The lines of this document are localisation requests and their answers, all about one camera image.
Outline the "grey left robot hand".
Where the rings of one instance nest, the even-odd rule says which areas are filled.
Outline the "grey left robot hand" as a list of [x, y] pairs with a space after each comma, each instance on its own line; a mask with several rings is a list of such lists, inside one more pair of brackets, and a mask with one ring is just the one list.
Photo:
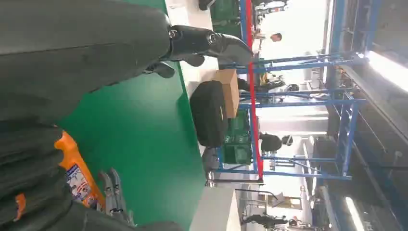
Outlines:
[[173, 76], [166, 61], [253, 59], [239, 38], [173, 25], [160, 9], [116, 0], [0, 3], [0, 119], [55, 123], [84, 94], [143, 72]]

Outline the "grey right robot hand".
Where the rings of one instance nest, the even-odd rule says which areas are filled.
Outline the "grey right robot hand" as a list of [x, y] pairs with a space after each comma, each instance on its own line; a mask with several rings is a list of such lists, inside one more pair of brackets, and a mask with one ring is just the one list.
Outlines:
[[110, 168], [109, 172], [100, 171], [100, 178], [103, 181], [103, 192], [105, 195], [104, 212], [115, 219], [125, 222], [131, 227], [136, 227], [133, 212], [127, 210], [123, 195], [122, 182], [118, 172]]

